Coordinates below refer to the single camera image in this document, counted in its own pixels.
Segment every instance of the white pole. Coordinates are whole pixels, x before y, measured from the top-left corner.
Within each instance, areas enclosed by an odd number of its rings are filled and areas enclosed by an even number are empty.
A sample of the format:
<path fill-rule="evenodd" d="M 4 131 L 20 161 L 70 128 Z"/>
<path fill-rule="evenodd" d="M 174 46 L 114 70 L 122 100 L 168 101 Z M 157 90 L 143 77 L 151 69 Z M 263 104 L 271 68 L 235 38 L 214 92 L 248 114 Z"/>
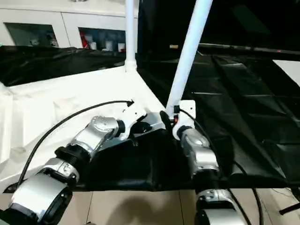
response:
<path fill-rule="evenodd" d="M 126 71 L 136 69 L 135 60 L 135 13 L 134 13 L 134 0 L 126 0 Z"/>
<path fill-rule="evenodd" d="M 166 112 L 169 117 L 174 116 L 174 106 L 179 105 L 179 101 L 181 100 L 204 30 L 204 26 L 210 12 L 212 1 L 213 0 L 196 0 L 193 15 L 189 23 L 186 39 L 184 41 L 166 106 Z"/>

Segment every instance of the tiled floor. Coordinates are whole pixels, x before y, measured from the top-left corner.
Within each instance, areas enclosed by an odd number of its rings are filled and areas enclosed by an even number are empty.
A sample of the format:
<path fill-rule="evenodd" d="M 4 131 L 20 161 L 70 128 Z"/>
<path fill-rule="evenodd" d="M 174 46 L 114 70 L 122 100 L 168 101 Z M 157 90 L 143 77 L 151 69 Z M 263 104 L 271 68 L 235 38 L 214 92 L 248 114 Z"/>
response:
<path fill-rule="evenodd" d="M 252 225 L 258 225 L 255 198 L 250 189 L 233 189 Z M 300 224 L 300 210 L 281 216 L 278 211 L 297 203 L 287 189 L 259 189 L 265 225 Z M 5 209 L 11 195 L 0 195 Z M 75 192 L 60 225 L 193 225 L 195 195 L 193 191 Z"/>

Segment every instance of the black plastic sheet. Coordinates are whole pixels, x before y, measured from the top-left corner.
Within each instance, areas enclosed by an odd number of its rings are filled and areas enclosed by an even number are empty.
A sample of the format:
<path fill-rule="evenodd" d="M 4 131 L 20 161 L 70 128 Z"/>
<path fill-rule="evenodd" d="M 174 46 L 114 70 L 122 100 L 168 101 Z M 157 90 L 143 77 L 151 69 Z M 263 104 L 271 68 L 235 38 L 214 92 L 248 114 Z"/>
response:
<path fill-rule="evenodd" d="M 177 67 L 162 56 L 139 59 L 138 72 L 166 104 Z M 90 50 L 0 48 L 0 81 L 7 86 L 109 68 L 124 55 Z M 196 57 L 183 99 L 197 105 L 197 120 L 217 148 L 222 187 L 300 186 L 300 87 L 270 59 Z M 182 149 L 158 130 L 99 152 L 78 190 L 193 188 Z M 240 163 L 245 177 L 233 166 Z"/>
<path fill-rule="evenodd" d="M 181 51 L 195 0 L 143 0 L 139 8 L 139 52 Z M 297 0 L 214 0 L 200 43 L 300 51 Z"/>

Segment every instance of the cabinet door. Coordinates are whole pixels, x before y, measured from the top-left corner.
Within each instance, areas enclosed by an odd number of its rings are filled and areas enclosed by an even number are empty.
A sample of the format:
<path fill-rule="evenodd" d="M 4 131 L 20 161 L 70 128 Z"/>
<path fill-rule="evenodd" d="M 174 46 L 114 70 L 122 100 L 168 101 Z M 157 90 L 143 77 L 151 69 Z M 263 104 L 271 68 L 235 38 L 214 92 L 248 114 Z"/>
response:
<path fill-rule="evenodd" d="M 0 9 L 2 45 L 70 47 L 58 12 Z"/>
<path fill-rule="evenodd" d="M 87 42 L 94 49 L 121 51 L 125 48 L 125 16 L 62 13 L 70 45 L 83 48 Z M 135 18 L 135 51 L 137 50 L 137 18 Z"/>

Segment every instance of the wire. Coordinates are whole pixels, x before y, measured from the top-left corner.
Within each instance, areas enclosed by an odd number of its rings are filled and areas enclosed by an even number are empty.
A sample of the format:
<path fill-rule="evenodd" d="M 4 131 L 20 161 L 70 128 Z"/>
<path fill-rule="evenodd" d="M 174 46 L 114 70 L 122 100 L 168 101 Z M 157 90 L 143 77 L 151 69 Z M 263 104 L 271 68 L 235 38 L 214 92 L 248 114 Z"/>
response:
<path fill-rule="evenodd" d="M 30 162 L 32 161 L 33 159 L 33 156 L 34 154 L 37 152 L 39 146 L 41 145 L 41 143 L 46 139 L 47 136 L 49 136 L 49 134 L 51 134 L 56 128 L 58 128 L 60 125 L 62 125 L 63 123 L 67 122 L 69 119 L 81 114 L 81 113 L 84 113 L 88 110 L 91 110 L 91 109 L 94 109 L 94 108 L 97 108 L 97 107 L 100 107 L 100 106 L 104 106 L 104 105 L 109 105 L 109 104 L 114 104 L 114 103 L 127 103 L 127 104 L 132 104 L 133 102 L 131 101 L 125 101 L 125 100 L 120 100 L 120 101 L 110 101 L 110 102 L 103 102 L 103 103 L 100 103 L 100 104 L 97 104 L 97 105 L 92 105 L 90 107 L 87 107 L 87 108 L 84 108 L 82 110 L 79 110 L 71 115 L 69 115 L 68 117 L 64 118 L 62 121 L 60 121 L 59 123 L 55 124 L 51 129 L 49 129 L 40 139 L 39 141 L 37 142 L 37 144 L 34 146 L 33 150 L 31 151 L 26 163 L 25 163 L 25 166 L 22 170 L 22 173 L 20 175 L 20 178 L 19 178 L 19 181 L 18 181 L 18 184 L 17 184 L 17 188 L 22 184 L 22 182 L 24 181 L 24 177 L 25 177 L 25 174 L 28 170 L 28 167 L 30 165 Z"/>
<path fill-rule="evenodd" d="M 213 142 L 211 141 L 210 137 L 207 135 L 207 133 L 205 132 L 205 130 L 203 129 L 203 127 L 196 121 L 196 119 L 194 117 L 192 117 L 187 111 L 185 111 L 183 109 L 180 109 L 180 111 L 183 112 L 183 113 L 185 113 L 189 118 L 191 118 L 194 121 L 194 123 L 197 125 L 197 127 L 201 130 L 201 132 L 203 132 L 204 136 L 210 142 L 213 151 L 216 152 L 216 148 L 215 148 Z M 244 168 L 238 162 L 236 162 L 235 160 L 233 160 L 233 163 L 242 171 L 242 173 L 245 176 L 248 176 L 247 172 L 244 170 Z M 258 207 L 259 225 L 263 225 L 264 219 L 263 219 L 263 207 L 262 207 L 262 203 L 261 203 L 261 201 L 259 199 L 259 196 L 258 196 L 258 193 L 257 193 L 256 189 L 253 188 L 253 187 L 251 189 L 252 189 L 252 192 L 254 194 L 254 197 L 255 197 L 255 200 L 256 200 L 256 203 L 257 203 L 257 207 Z"/>
<path fill-rule="evenodd" d="M 233 161 L 233 163 L 242 171 L 242 173 L 245 175 L 245 176 L 248 176 L 247 172 L 244 170 L 244 168 L 236 161 Z M 258 214 L 259 214 L 259 225 L 263 225 L 263 207 L 262 207 L 262 203 L 259 199 L 259 195 L 256 191 L 255 188 L 251 188 L 252 189 L 252 192 L 254 194 L 254 197 L 255 197 L 255 200 L 256 200 L 256 204 L 257 204 L 257 207 L 258 207 Z"/>
<path fill-rule="evenodd" d="M 239 200 L 237 199 L 237 197 L 235 197 L 235 195 L 233 194 L 233 192 L 230 189 L 227 189 L 227 190 L 230 192 L 232 199 L 234 200 L 234 202 L 237 204 L 238 208 L 240 209 L 240 212 L 242 213 L 243 217 L 245 218 L 246 223 L 248 225 L 252 225 L 249 217 L 247 216 L 246 212 L 244 211 L 244 209 L 243 209 L 242 205 L 240 204 Z"/>
<path fill-rule="evenodd" d="M 273 188 L 271 188 L 271 190 L 274 191 L 274 192 L 276 192 L 276 193 L 278 193 L 278 194 L 284 195 L 284 196 L 286 196 L 286 197 L 294 198 L 294 196 L 288 196 L 288 195 L 286 195 L 285 193 L 282 193 L 282 192 L 280 192 L 280 191 L 277 191 L 277 190 L 275 190 L 275 189 L 273 189 Z"/>
<path fill-rule="evenodd" d="M 288 187 L 285 187 L 285 190 L 289 191 L 290 193 L 292 193 L 292 191 L 288 188 Z"/>

